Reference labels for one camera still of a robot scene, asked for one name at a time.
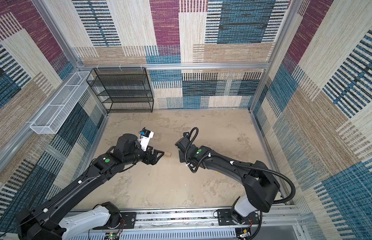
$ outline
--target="patterned carpet wall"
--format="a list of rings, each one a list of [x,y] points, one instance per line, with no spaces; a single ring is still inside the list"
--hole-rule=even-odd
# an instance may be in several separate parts
[[[46,0],[85,65],[269,60],[290,0]]]
[[[56,135],[32,134],[0,173],[0,232],[15,227],[15,214],[22,208],[33,209],[48,200],[86,167],[104,117],[88,91]]]
[[[304,0],[254,115],[311,238],[372,239],[372,1]]]
[[[0,150],[72,70],[31,0],[0,0]]]
[[[155,109],[247,108],[264,69],[147,71]]]

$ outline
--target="robotic arm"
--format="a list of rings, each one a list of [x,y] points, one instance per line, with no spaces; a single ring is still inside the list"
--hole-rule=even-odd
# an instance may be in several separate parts
[[[85,196],[138,162],[155,165],[164,155],[163,151],[148,146],[153,132],[142,129],[140,139],[133,134],[119,137],[116,146],[93,160],[76,180],[34,210],[22,209],[16,215],[21,240],[61,240],[71,238],[88,229],[107,226],[116,228],[120,224],[120,213],[116,206],[107,202],[96,209],[70,218],[64,218]]]
[[[250,213],[257,210],[260,210],[261,223],[262,212],[269,212],[272,204],[285,203],[294,197],[294,184],[286,176],[268,169],[260,161],[256,161],[255,164],[240,162],[220,155],[209,147],[197,147],[193,144],[197,135],[198,128],[194,127],[191,132],[183,133],[183,137],[175,143],[179,149],[180,162],[185,162],[193,173],[197,172],[199,167],[215,170],[237,180],[245,187],[246,196],[238,198],[229,212],[234,223],[243,224],[249,218]],[[280,188],[274,175],[290,185],[291,192],[288,197],[274,200]]]

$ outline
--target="white wire basket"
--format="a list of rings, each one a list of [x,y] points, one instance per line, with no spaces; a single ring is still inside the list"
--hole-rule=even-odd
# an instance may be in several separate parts
[[[37,134],[56,134],[87,89],[87,77],[93,79],[88,71],[73,74],[30,128]]]

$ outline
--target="black mounting plate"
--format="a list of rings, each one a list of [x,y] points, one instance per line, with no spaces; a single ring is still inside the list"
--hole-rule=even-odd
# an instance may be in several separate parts
[[[134,225],[135,225],[135,217],[137,215],[136,212],[121,212],[121,215],[122,215],[122,219],[124,219],[124,227],[123,229],[132,229],[134,228]],[[93,228],[94,230],[103,230],[103,229],[109,229],[105,226],[101,226],[101,227],[95,227]]]
[[[233,222],[232,219],[230,219],[231,214],[230,214],[230,209],[217,209],[217,214],[218,214],[218,223],[219,226],[227,226],[227,225],[237,225],[236,223]],[[253,221],[253,224],[258,224],[259,223],[259,217],[256,213],[252,212],[249,216],[251,220]],[[243,225],[250,225],[250,220],[247,219],[246,222],[243,223]]]

